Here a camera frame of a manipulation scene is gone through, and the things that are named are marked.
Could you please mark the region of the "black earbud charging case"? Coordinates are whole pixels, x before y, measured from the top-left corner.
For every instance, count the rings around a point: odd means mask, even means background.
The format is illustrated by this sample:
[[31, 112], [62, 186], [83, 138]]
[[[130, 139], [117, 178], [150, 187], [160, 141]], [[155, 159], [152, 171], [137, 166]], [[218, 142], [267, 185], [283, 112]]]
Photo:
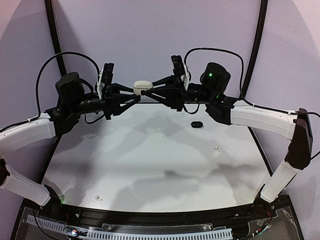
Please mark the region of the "black earbud charging case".
[[193, 121], [191, 122], [191, 127], [192, 128], [202, 128], [204, 126], [204, 124], [201, 121]]

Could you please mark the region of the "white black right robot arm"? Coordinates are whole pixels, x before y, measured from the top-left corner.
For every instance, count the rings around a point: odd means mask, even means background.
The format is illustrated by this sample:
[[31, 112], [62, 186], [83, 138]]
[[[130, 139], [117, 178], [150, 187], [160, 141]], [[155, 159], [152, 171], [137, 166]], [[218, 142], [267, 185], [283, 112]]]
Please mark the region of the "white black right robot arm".
[[210, 62], [200, 76], [200, 83], [190, 83], [182, 65], [174, 65], [174, 75], [148, 83], [141, 94], [181, 111], [185, 104], [204, 104], [205, 111], [217, 123], [246, 126], [274, 133], [290, 140], [287, 153], [258, 198], [272, 203], [299, 171], [312, 159], [313, 136], [308, 112], [272, 109], [224, 95], [231, 75], [220, 64]]

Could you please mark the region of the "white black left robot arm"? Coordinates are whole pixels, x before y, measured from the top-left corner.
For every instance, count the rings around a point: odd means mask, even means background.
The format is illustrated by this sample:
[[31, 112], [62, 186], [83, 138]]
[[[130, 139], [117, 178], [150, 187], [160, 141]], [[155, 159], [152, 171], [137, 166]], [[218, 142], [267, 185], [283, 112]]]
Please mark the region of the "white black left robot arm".
[[94, 92], [94, 88], [77, 72], [64, 75], [55, 88], [61, 105], [42, 112], [39, 116], [28, 119], [23, 124], [10, 127], [0, 132], [0, 187], [39, 206], [60, 204], [60, 198], [48, 185], [36, 183], [15, 171], [4, 155], [40, 140], [60, 137], [69, 133], [79, 123], [80, 115], [103, 112], [109, 120], [119, 116], [141, 100], [133, 89], [112, 83], [111, 74], [103, 77], [105, 86]]

